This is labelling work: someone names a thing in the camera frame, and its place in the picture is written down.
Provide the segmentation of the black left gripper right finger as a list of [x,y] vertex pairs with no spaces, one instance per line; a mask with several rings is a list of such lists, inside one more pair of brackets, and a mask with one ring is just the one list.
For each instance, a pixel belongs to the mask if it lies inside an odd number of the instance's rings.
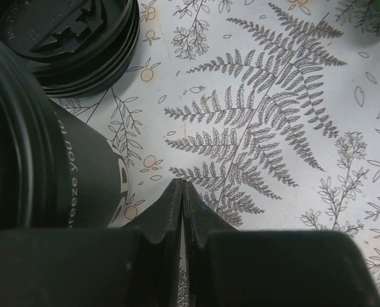
[[191,306],[380,306],[360,249],[331,230],[239,231],[184,182]]

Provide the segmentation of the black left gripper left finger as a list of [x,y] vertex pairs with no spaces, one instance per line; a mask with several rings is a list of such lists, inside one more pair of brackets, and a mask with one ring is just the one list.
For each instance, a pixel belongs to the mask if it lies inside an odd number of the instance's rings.
[[175,306],[183,187],[122,228],[0,231],[0,306]]

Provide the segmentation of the black sleeved paper cup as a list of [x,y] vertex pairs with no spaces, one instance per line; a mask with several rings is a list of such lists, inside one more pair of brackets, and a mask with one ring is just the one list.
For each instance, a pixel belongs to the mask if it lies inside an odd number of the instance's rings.
[[107,228],[118,218],[127,200],[126,163],[102,134],[55,102],[53,108],[69,168],[66,226]]

